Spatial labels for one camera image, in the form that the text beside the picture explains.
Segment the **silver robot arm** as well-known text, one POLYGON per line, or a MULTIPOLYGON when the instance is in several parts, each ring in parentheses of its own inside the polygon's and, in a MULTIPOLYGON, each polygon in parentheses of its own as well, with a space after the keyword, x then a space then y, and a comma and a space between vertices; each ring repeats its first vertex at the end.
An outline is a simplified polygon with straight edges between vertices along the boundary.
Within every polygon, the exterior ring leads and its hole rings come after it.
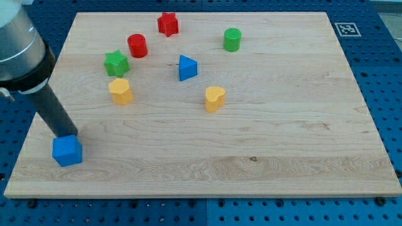
POLYGON ((1 97, 12 91, 31 94, 43 88, 55 56, 43 41, 22 1, 1 0, 1 97))

